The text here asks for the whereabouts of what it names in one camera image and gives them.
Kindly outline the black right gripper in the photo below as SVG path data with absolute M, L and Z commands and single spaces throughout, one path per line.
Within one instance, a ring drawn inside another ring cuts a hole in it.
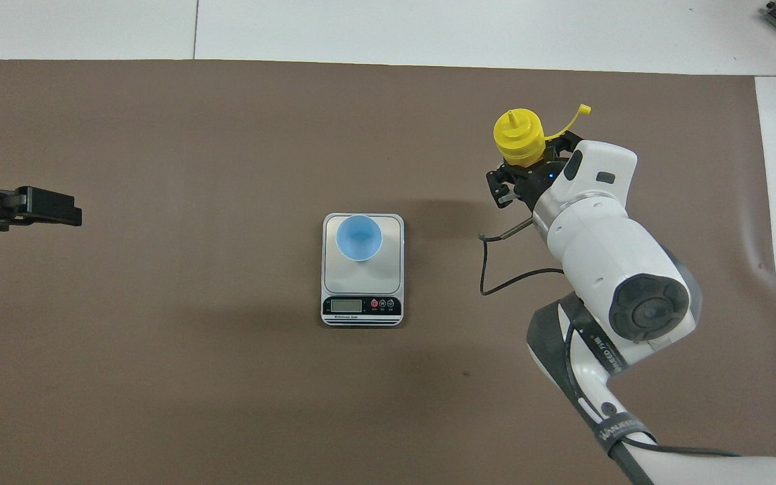
M 527 208 L 536 203 L 567 165 L 573 151 L 584 138 L 566 131 L 547 141 L 547 162 L 537 162 L 530 168 L 500 165 L 486 174 L 490 196 L 498 208 L 505 208 L 519 199 Z

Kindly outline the brown table mat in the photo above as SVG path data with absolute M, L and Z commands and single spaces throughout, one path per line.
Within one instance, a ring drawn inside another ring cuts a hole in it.
M 751 77 L 0 61 L 0 485 L 628 485 L 533 362 L 542 274 L 478 294 L 495 120 L 639 157 L 631 216 L 698 329 L 613 382 L 665 444 L 776 455 L 776 281 Z M 403 321 L 321 320 L 329 213 L 406 223 Z

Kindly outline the silver digital kitchen scale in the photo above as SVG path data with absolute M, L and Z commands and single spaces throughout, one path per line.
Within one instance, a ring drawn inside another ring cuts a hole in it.
M 348 260 L 335 243 L 337 227 L 354 214 L 374 218 L 384 236 L 367 261 Z M 329 213 L 321 227 L 321 320 L 330 327 L 397 327 L 406 305 L 406 223 L 394 213 Z

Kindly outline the yellow squeeze bottle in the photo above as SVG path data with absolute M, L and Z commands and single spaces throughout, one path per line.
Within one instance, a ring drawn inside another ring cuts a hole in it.
M 592 107 L 580 104 L 573 119 L 560 131 L 546 135 L 542 121 L 528 108 L 511 108 L 505 111 L 492 129 L 493 139 L 506 163 L 518 168 L 529 168 L 545 157 L 548 142 L 554 142 L 569 134 L 570 128 L 582 115 L 588 115 Z

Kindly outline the light blue plastic cup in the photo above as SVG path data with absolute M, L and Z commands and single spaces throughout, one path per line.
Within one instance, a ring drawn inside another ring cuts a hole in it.
M 337 249 L 348 260 L 363 262 L 375 257 L 382 248 L 384 236 L 374 218 L 354 214 L 337 227 Z

